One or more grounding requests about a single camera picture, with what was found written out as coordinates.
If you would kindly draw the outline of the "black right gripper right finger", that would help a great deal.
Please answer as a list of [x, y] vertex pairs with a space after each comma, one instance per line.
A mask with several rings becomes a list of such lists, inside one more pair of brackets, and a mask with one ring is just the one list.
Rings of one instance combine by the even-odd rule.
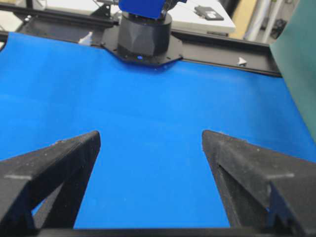
[[315, 234], [314, 162], [210, 130], [202, 149], [232, 227]]

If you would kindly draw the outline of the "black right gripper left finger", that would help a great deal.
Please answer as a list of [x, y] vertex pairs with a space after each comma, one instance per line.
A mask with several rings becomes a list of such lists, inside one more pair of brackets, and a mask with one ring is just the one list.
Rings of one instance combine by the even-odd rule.
[[0, 229], [73, 228], [100, 151], [98, 131], [0, 162]]

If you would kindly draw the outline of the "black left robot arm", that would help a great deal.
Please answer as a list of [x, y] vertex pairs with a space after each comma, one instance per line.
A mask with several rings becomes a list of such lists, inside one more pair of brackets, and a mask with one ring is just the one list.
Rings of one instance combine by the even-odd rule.
[[187, 0], [119, 0], [121, 11], [141, 17], [160, 19], [173, 9], [178, 2], [187, 3]]

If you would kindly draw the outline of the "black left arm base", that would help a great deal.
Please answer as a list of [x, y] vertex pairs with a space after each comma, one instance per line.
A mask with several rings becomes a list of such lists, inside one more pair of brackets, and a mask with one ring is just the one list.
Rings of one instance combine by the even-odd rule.
[[104, 30], [101, 45], [124, 62], [161, 66], [183, 58], [183, 43], [171, 25], [170, 14], [154, 20], [123, 12], [118, 26]]

